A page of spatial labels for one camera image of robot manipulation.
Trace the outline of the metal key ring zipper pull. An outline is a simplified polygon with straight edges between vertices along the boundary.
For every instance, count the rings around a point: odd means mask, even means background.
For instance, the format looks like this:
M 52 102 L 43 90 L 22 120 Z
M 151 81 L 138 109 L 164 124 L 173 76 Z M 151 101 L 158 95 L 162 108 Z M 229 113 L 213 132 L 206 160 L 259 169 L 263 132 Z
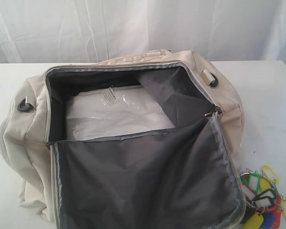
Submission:
M 205 118 L 212 117 L 216 113 L 216 110 L 212 110 L 204 115 Z

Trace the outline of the white plastic-wrapped packet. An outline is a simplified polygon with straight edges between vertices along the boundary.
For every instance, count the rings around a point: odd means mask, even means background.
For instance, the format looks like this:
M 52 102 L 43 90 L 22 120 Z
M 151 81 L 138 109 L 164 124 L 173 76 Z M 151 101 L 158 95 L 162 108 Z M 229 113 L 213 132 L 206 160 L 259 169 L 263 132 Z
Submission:
M 66 106 L 70 141 L 173 128 L 157 101 L 140 85 L 79 93 Z

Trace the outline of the beige duffel bag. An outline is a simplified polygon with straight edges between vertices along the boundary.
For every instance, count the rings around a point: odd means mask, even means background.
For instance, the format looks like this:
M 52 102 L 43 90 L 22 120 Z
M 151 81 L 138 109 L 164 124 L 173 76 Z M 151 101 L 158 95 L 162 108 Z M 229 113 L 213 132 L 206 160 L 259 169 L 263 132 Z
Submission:
M 67 140 L 72 97 L 136 85 L 173 128 Z M 21 177 L 19 205 L 59 229 L 231 229 L 245 214 L 234 165 L 244 121 L 237 91 L 200 54 L 149 51 L 26 79 L 0 127 L 0 153 Z

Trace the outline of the colourful plastic key tag bunch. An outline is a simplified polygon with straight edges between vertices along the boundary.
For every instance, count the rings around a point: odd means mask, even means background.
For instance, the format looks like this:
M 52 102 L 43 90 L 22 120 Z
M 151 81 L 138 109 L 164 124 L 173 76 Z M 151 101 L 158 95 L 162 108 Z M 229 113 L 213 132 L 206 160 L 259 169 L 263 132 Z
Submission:
M 286 221 L 286 197 L 277 188 L 280 178 L 276 172 L 268 165 L 260 171 L 247 168 L 240 179 L 246 206 L 242 228 L 280 229 L 281 218 Z

